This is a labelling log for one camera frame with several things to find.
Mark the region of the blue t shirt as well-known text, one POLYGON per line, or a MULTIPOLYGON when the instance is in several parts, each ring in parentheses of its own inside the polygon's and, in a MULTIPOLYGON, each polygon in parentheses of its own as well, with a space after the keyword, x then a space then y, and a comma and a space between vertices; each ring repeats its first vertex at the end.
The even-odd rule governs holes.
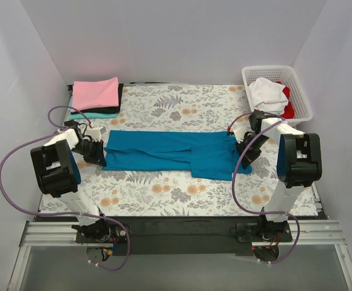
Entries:
POLYGON ((194 178, 232 180, 239 153, 226 132, 110 131, 104 170, 189 171, 194 178))

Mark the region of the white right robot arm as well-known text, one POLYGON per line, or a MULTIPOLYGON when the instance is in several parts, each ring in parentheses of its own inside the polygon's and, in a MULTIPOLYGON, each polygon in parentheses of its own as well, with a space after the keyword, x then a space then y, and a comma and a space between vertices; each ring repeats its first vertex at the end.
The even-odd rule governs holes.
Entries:
POLYGON ((239 167, 248 168, 261 155, 262 146, 273 140, 278 146, 276 189, 261 212, 256 214, 257 236, 272 240, 279 232, 284 232, 287 220, 299 195, 305 188, 312 186, 322 176, 322 158, 320 137, 316 133, 304 133, 291 127, 283 117, 254 111, 248 115, 250 129, 232 130, 227 134, 235 138, 235 147, 240 154, 234 169, 234 176, 239 167))

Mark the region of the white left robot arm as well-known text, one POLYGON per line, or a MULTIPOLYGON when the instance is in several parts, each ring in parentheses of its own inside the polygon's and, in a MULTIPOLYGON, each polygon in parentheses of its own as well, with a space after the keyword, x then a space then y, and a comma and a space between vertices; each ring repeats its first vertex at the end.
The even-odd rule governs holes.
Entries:
POLYGON ((63 202, 76 213, 80 226, 91 226, 90 235, 103 243, 110 238, 111 228, 99 220, 100 209, 79 189, 81 175, 73 156, 77 153, 88 164, 106 166, 102 134, 106 129, 70 120, 64 128, 44 145, 31 149, 30 155, 38 186, 43 194, 49 194, 63 202))

